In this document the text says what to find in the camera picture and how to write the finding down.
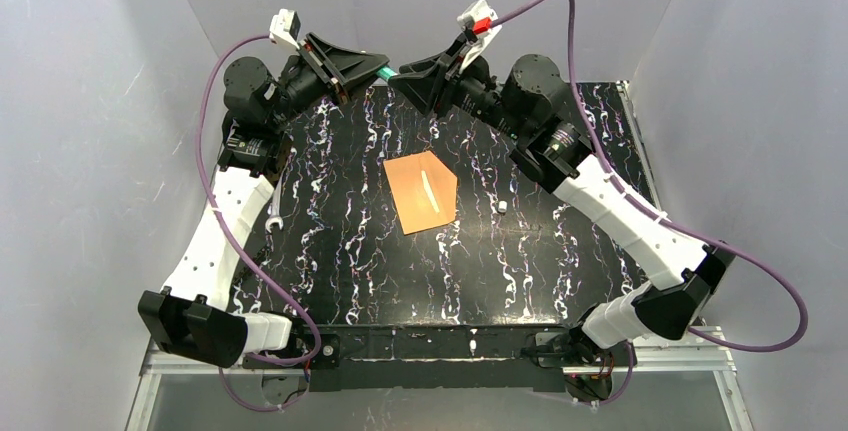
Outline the green white glue stick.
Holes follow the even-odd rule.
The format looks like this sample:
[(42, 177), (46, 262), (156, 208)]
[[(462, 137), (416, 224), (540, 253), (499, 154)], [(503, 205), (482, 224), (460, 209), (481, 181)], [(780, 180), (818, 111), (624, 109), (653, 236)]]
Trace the green white glue stick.
[(377, 71), (378, 78), (386, 82), (396, 75), (397, 72), (389, 66), (383, 66)]

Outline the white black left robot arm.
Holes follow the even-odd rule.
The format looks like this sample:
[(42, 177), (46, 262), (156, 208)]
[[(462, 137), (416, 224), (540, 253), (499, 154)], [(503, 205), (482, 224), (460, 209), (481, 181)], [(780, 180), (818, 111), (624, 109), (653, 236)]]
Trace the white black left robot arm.
[(213, 167), (196, 162), (205, 206), (178, 264), (160, 289), (144, 292), (138, 314), (162, 352), (228, 368), (244, 357), (281, 367), (314, 360), (323, 337), (295, 299), (291, 315), (232, 313), (230, 289), (240, 265), (267, 273), (245, 250), (262, 209), (275, 197), (289, 161), (286, 124), (318, 102), (343, 104), (393, 72), (381, 53), (345, 49), (314, 34), (302, 40), (270, 34), (291, 50), (279, 74), (259, 59), (228, 49), (212, 78), (224, 81), (226, 114)]

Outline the brown paper envelope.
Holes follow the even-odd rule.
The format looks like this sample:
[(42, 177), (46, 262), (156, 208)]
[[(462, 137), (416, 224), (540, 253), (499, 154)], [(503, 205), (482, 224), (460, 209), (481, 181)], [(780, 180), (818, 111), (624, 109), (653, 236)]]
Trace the brown paper envelope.
[[(389, 159), (383, 166), (404, 235), (445, 226), (456, 219), (458, 178), (432, 151)], [(438, 200), (438, 215), (424, 192), (422, 169)]]

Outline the tan lined letter paper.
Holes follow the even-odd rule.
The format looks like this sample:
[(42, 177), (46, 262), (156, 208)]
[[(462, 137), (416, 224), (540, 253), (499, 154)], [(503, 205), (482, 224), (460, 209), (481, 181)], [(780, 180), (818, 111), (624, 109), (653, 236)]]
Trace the tan lined letter paper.
[(428, 174), (424, 169), (421, 170), (421, 180), (422, 180), (422, 186), (423, 186), (424, 192), (425, 192), (425, 194), (426, 194), (426, 196), (429, 200), (429, 203), (430, 203), (430, 205), (433, 209), (433, 212), (436, 215), (438, 215), (440, 213), (440, 207), (439, 207), (439, 204), (438, 204), (438, 200), (435, 196), (433, 188), (431, 187)]

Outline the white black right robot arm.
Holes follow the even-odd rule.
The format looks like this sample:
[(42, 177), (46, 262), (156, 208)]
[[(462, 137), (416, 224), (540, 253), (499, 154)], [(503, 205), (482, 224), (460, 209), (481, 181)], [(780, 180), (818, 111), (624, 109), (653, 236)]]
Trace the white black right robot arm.
[(681, 339), (731, 257), (662, 225), (650, 202), (603, 168), (588, 135), (568, 119), (577, 103), (550, 58), (520, 57), (502, 84), (481, 57), (466, 69), (460, 64), (459, 53), (444, 52), (402, 66), (388, 83), (423, 114), (442, 117), (459, 108), (508, 136), (518, 170), (586, 216), (647, 277), (588, 311), (572, 337), (598, 349), (649, 334)]

